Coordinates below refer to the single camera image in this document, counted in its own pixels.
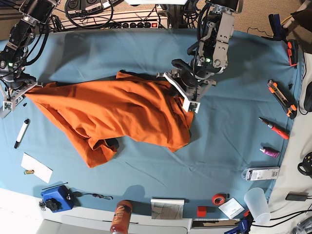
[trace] yellow battery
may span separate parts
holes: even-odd
[[[34,170],[26,170],[26,171],[24,171],[24,174],[25,174],[25,175],[27,175],[27,174],[33,174],[33,173],[35,173]]]

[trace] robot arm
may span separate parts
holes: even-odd
[[[4,115],[2,112],[13,111],[22,96],[37,85],[36,78],[23,72],[25,66],[31,65],[40,56],[38,54],[35,59],[27,62],[30,54],[28,46],[35,39],[36,26],[45,24],[46,27],[48,26],[47,22],[58,3],[57,0],[26,0],[21,5],[19,11],[23,13],[23,18],[12,28],[9,42],[0,52],[0,80],[5,85],[5,90],[0,86],[4,96],[0,116]],[[44,43],[47,36],[48,30],[46,30]]]
[[[228,66],[229,39],[234,31],[234,16],[238,0],[210,0],[200,12],[197,26],[197,42],[188,50],[193,55],[189,64],[181,59],[172,61],[176,67],[159,74],[165,77],[183,96],[183,109],[198,113],[200,99],[216,82],[210,79]]]

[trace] pink glue stick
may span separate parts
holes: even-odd
[[[260,151],[266,155],[269,155],[271,157],[277,158],[277,156],[279,155],[279,152],[276,151],[272,151],[266,148],[260,149]]]

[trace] black bag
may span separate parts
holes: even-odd
[[[298,164],[298,171],[305,175],[310,176],[312,178],[312,152],[308,153],[302,162]]]

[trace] red tape roll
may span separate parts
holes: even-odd
[[[213,196],[212,201],[215,206],[220,206],[225,202],[225,194],[216,194]]]

